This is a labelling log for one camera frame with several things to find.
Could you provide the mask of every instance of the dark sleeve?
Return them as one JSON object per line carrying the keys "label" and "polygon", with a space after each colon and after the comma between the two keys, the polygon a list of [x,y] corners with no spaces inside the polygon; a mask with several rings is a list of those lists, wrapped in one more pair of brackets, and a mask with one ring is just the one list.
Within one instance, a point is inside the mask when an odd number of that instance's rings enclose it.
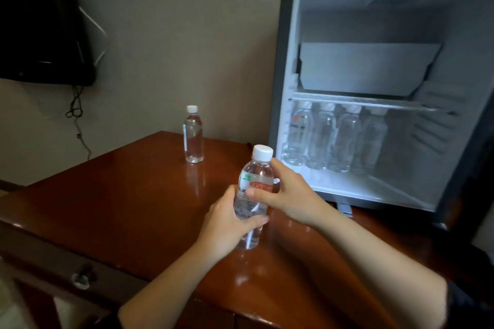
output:
{"label": "dark sleeve", "polygon": [[122,329],[122,325],[117,314],[112,313],[94,324],[93,329]]}
{"label": "dark sleeve", "polygon": [[444,329],[494,329],[494,312],[448,281],[448,318]]}

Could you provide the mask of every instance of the baseboard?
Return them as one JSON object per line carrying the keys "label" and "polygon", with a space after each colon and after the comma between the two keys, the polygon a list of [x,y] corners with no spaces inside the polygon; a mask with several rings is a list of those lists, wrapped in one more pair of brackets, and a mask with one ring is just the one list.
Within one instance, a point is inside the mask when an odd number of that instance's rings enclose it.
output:
{"label": "baseboard", "polygon": [[22,185],[16,185],[15,183],[7,182],[7,181],[2,181],[0,179],[0,190],[6,191],[7,193],[10,193],[12,191],[17,191],[20,189],[23,189],[25,186]]}

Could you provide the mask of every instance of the television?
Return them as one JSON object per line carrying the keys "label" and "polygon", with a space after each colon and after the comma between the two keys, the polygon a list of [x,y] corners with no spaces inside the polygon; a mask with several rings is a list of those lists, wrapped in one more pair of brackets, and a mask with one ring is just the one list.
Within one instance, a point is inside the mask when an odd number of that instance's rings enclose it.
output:
{"label": "television", "polygon": [[77,0],[0,0],[0,78],[90,86],[96,78]]}

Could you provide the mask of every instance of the person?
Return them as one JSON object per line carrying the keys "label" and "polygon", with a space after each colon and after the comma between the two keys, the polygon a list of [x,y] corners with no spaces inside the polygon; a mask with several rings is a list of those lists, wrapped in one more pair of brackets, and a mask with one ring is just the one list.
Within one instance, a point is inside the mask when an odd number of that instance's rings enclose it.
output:
{"label": "person", "polygon": [[[492,314],[459,288],[400,253],[322,200],[303,177],[272,160],[280,191],[248,189],[253,200],[278,208],[310,226],[343,256],[369,291],[404,329],[489,328]],[[191,248],[153,282],[96,328],[172,328],[207,272],[242,236],[269,221],[268,216],[240,220],[233,210],[236,187],[230,186],[206,215]]]}

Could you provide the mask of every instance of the mini refrigerator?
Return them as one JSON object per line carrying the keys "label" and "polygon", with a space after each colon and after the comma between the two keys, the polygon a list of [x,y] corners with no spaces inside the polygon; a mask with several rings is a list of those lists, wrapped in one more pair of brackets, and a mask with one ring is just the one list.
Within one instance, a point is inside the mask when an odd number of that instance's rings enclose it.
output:
{"label": "mini refrigerator", "polygon": [[[327,201],[444,225],[469,182],[486,181],[493,89],[494,0],[281,0],[269,145],[284,161],[301,101],[387,108],[372,172],[288,166]],[[487,212],[488,186],[471,212]]]}

